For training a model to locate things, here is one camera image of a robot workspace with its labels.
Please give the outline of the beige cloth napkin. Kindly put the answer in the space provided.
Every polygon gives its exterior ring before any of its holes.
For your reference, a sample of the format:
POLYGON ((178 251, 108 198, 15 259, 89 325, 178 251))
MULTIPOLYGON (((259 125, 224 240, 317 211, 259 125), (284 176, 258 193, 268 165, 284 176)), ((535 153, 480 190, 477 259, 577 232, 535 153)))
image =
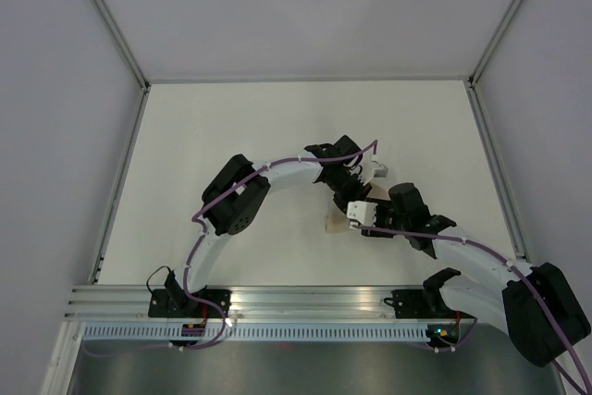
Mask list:
MULTIPOLYGON (((388 199, 388 192, 375 182, 371 182, 372 190, 369 192, 367 198, 374 198, 380 200, 388 199)), ((325 233, 336 234, 348 231, 350 229, 349 219, 337 208, 332 200, 329 200, 327 213, 325 216, 325 233)))

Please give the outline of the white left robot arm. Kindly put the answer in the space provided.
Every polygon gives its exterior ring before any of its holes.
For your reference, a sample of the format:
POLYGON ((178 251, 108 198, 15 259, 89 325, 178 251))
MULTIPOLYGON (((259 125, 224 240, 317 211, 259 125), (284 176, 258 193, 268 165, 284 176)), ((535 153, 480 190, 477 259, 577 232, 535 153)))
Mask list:
POLYGON ((161 290, 150 289, 151 318, 190 318, 224 310, 205 299, 205 288, 230 239, 255 220, 265 198, 274 191, 322 183, 333 192, 334 205, 346 213, 348 204, 364 200, 372 190, 362 178, 361 162, 376 153, 377 142, 359 147, 344 135, 334 143, 306 146, 300 153, 256 164, 243 154, 232 156, 202 194, 203 206, 191 218, 201 228, 183 265, 167 267, 161 290))

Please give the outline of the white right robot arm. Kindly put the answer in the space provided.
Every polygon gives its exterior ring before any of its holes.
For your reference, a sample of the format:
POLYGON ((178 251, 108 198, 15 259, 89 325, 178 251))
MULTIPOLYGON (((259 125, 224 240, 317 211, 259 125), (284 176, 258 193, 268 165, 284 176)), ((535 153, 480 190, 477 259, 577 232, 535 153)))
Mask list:
POLYGON ((404 237, 444 264, 425 280, 422 304, 433 316, 471 315, 506 334, 531 364, 544 367, 591 333, 591 325, 561 270, 507 257, 469 238, 457 223, 430 212, 411 183, 388 199, 348 204, 352 228, 367 237, 404 237))

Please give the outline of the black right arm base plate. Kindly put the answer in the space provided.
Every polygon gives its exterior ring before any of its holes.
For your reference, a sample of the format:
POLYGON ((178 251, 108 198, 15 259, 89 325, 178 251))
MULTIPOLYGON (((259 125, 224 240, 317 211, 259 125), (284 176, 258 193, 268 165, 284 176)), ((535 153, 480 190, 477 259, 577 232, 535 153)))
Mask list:
POLYGON ((424 289, 397 289, 383 299, 394 310, 397 319, 452 320, 472 319, 470 315, 451 310, 438 292, 424 289))

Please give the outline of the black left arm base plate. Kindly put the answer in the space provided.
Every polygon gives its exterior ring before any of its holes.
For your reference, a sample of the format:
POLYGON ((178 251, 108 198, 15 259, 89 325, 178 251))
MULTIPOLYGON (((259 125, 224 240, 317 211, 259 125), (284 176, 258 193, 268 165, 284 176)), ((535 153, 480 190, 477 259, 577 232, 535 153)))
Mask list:
MULTIPOLYGON (((229 289, 211 289, 204 288, 193 294, 195 298, 209 301, 220 307, 223 315, 228 314, 231 306, 231 290, 229 289)), ((181 303, 175 303, 164 289, 154 290, 152 292, 149 309, 149 318, 205 318, 221 319, 222 314, 212 306, 203 302, 196 302, 187 296, 181 303)))

